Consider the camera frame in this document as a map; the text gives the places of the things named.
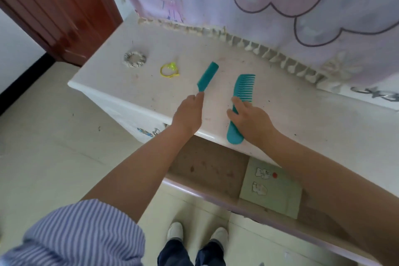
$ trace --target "person's right arm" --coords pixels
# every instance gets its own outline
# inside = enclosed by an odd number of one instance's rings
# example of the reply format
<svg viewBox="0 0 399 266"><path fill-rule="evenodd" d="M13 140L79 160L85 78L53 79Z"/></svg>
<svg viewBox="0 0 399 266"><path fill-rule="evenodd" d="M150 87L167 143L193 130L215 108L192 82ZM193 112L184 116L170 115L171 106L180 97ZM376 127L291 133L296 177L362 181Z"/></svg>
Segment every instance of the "person's right arm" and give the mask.
<svg viewBox="0 0 399 266"><path fill-rule="evenodd" d="M318 207L385 266L399 261L399 198L281 134L261 108L233 97L229 119L297 180Z"/></svg>

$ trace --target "shoe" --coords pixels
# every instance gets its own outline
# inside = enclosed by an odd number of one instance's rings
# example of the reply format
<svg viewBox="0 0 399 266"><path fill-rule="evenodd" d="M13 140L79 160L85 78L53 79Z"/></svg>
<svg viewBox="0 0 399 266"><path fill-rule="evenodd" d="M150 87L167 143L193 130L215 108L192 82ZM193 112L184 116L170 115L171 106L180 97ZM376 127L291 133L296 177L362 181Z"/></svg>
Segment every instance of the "shoe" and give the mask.
<svg viewBox="0 0 399 266"><path fill-rule="evenodd" d="M167 231L166 241L179 240L183 243L183 225L180 222L174 222Z"/></svg>
<svg viewBox="0 0 399 266"><path fill-rule="evenodd" d="M225 228L219 227L212 234L210 242L217 243L222 248L223 252L225 252L227 243L229 242L229 233Z"/></svg>

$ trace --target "striped sleeve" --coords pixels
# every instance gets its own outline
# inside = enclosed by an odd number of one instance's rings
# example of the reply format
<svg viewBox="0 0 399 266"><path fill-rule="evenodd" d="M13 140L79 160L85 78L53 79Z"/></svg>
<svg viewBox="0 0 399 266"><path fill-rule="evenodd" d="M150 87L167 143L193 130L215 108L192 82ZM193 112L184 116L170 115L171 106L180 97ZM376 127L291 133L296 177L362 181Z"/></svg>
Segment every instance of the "striped sleeve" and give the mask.
<svg viewBox="0 0 399 266"><path fill-rule="evenodd" d="M0 260L18 265L139 266L144 233L125 213L98 200L61 207L34 224Z"/></svg>

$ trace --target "hand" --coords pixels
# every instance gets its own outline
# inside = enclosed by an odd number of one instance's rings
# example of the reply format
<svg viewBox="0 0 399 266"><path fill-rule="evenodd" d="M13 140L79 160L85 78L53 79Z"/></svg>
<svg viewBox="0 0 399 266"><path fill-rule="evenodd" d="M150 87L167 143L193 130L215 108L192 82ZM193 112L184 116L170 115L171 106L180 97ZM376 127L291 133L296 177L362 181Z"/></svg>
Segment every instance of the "hand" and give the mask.
<svg viewBox="0 0 399 266"><path fill-rule="evenodd" d="M232 97L232 102L238 114L229 109L227 116L249 143L263 149L277 133L268 114L261 108L252 106L251 102L242 102L238 97Z"/></svg>
<svg viewBox="0 0 399 266"><path fill-rule="evenodd" d="M194 135L202 124L202 105L204 92L199 92L197 96L188 96L177 108L173 116L172 126L175 126L188 136Z"/></svg>

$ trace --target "door frame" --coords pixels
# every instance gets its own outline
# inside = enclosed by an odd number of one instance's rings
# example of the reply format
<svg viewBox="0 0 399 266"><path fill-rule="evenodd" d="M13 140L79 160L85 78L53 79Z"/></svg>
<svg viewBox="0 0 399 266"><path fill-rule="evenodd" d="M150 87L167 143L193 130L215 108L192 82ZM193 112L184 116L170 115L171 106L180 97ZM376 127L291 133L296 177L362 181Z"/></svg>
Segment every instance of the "door frame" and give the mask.
<svg viewBox="0 0 399 266"><path fill-rule="evenodd" d="M115 29L123 22L122 16L117 8L115 0L101 0L108 15L114 23ZM16 13L13 8L4 0L0 0L0 9L2 9L16 24L18 24L38 45L40 45L48 54L50 54L57 61L64 61L63 58L53 50L40 36L39 33L34 31L34 29Z"/></svg>

